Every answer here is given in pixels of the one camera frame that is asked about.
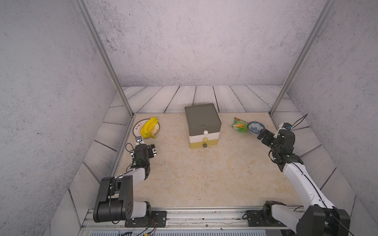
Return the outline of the white drawer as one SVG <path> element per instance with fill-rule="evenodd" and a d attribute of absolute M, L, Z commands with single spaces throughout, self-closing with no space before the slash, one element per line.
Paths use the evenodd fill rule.
<path fill-rule="evenodd" d="M 198 143 L 198 142 L 203 142 L 204 139 L 207 139 L 208 141 L 218 140 L 219 136 L 220 136 L 220 132 L 189 136 L 189 142 Z"/>

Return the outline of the yellow bottom drawer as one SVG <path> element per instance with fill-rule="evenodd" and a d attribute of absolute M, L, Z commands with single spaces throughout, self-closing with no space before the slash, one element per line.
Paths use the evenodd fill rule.
<path fill-rule="evenodd" d="M 190 143 L 190 148 L 207 148 L 209 146 L 217 145 L 218 142 L 219 142 L 218 139 L 213 139 L 213 140 L 204 139 L 201 142 Z"/>

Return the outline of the grey top drawer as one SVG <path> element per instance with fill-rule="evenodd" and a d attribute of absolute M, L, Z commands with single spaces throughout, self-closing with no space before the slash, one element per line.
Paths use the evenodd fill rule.
<path fill-rule="evenodd" d="M 190 136 L 216 133 L 221 130 L 221 120 L 213 103 L 185 107 L 188 133 Z"/>

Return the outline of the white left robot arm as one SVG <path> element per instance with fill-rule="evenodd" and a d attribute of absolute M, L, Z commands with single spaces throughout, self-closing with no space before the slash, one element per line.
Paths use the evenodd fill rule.
<path fill-rule="evenodd" d="M 93 218 L 94 222 L 113 222 L 152 216 L 149 202 L 137 202 L 134 187 L 150 174 L 150 159 L 157 155 L 154 144 L 138 144 L 130 152 L 131 169 L 118 177 L 105 177 L 100 182 Z"/>

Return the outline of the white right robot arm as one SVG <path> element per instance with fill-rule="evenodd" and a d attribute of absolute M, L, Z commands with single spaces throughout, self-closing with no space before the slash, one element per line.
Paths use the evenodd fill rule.
<path fill-rule="evenodd" d="M 270 148 L 271 161 L 290 180 L 304 211 L 297 212 L 277 201 L 266 201 L 261 220 L 267 226 L 285 225 L 298 236 L 349 236 L 350 216 L 327 199 L 294 154 L 295 135 L 285 123 L 276 133 L 262 129 L 258 139 Z"/>

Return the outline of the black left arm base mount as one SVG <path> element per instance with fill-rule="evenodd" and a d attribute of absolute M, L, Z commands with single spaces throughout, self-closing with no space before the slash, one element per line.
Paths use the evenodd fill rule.
<path fill-rule="evenodd" d="M 152 210 L 149 202 L 146 202 L 147 209 L 144 217 L 134 217 L 125 222 L 126 228 L 142 228 L 153 226 L 157 228 L 166 227 L 167 211 L 165 210 Z"/>

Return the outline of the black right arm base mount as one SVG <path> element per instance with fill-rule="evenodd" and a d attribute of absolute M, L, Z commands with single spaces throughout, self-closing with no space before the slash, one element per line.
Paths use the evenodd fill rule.
<path fill-rule="evenodd" d="M 284 224 L 275 220 L 272 216 L 272 206 L 286 204 L 277 201 L 266 201 L 261 210 L 247 210 L 242 219 L 248 221 L 249 227 L 284 227 Z"/>

